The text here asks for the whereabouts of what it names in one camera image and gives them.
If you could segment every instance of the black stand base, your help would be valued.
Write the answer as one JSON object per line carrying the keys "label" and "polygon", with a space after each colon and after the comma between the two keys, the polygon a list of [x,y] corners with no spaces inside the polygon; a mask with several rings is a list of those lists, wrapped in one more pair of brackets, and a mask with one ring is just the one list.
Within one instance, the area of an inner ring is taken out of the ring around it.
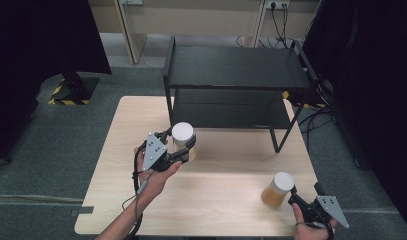
{"label": "black stand base", "polygon": [[49,104],[60,104],[60,105],[87,105],[90,102],[90,98],[97,86],[99,79],[97,77],[84,77],[81,78],[82,84],[86,88],[85,96],[77,96],[77,94],[72,94],[69,89],[66,80],[63,79],[59,86],[57,86],[54,91]]}

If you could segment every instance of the person's right hand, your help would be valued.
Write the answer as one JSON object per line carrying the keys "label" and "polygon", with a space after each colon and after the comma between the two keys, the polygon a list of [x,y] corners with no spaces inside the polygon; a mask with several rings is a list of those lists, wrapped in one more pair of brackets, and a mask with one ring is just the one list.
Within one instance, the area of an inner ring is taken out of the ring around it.
{"label": "person's right hand", "polygon": [[[325,228],[311,228],[304,224],[303,213],[299,205],[293,203],[294,216],[296,217],[296,232],[294,234],[295,240],[326,240],[328,239],[328,231]],[[337,220],[334,218],[330,221],[331,227],[334,229],[337,226]]]}

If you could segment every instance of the shelf top tray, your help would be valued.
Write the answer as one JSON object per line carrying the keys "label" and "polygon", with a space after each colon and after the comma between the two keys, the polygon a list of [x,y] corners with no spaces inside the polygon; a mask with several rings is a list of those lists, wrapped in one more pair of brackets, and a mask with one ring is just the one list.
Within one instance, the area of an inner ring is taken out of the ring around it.
{"label": "shelf top tray", "polygon": [[298,90],[310,87],[294,49],[172,46],[173,88]]}

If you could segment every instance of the white lid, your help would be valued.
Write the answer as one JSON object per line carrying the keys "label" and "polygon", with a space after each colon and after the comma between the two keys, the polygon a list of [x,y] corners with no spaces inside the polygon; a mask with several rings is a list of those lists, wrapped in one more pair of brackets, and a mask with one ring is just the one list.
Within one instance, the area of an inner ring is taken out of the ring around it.
{"label": "white lid", "polygon": [[175,124],[172,128],[172,137],[179,146],[185,146],[194,134],[193,126],[186,122]]}
{"label": "white lid", "polygon": [[294,187],[294,179],[286,172],[278,172],[272,181],[272,187],[277,193],[286,194]]}

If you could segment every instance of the cabinet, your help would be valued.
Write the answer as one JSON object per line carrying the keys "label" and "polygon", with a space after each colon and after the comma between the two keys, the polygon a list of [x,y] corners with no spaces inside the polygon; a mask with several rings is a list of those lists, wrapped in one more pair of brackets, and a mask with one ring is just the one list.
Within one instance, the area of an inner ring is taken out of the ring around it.
{"label": "cabinet", "polygon": [[[301,111],[290,121],[282,91],[309,92],[316,80],[296,43],[289,49],[196,47],[176,46],[174,37],[163,74],[171,125],[269,129],[276,152]],[[287,129],[280,145],[274,129]]]}

